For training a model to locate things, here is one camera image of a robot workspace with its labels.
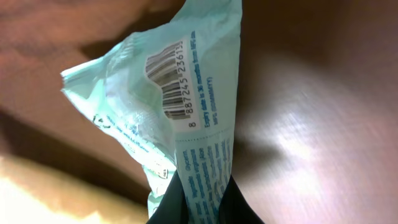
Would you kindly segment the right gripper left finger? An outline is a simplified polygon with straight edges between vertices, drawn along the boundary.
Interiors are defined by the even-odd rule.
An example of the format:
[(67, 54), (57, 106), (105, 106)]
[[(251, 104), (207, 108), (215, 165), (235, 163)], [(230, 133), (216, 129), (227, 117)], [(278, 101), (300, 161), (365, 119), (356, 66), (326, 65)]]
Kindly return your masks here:
[(178, 173), (174, 173), (157, 210), (146, 224), (188, 224), (188, 208)]

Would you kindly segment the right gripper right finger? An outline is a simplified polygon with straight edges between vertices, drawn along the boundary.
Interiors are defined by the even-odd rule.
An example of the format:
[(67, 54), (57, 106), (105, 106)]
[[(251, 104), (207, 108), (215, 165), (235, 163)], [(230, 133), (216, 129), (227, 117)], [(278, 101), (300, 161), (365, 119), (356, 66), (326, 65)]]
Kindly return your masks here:
[(229, 179), (229, 183), (220, 204), (219, 223), (264, 224), (243, 197), (243, 194), (233, 177), (230, 177)]

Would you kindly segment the light teal wipes pack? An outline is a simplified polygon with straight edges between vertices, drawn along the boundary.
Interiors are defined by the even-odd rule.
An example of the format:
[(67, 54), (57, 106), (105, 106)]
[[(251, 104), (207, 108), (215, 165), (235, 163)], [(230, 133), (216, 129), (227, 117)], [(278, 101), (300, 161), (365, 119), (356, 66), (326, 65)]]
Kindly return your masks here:
[(172, 176), (190, 223), (217, 223), (231, 176), (241, 0), (187, 0), (174, 18), (64, 70), (63, 94), (142, 166), (149, 214)]

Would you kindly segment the yellow chips bag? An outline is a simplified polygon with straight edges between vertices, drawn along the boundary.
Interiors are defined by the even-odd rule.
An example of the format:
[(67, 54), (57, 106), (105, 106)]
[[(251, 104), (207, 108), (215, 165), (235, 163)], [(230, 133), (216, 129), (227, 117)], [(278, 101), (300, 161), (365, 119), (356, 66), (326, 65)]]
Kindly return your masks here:
[(1, 157), (1, 223), (146, 223), (147, 209), (53, 168)]

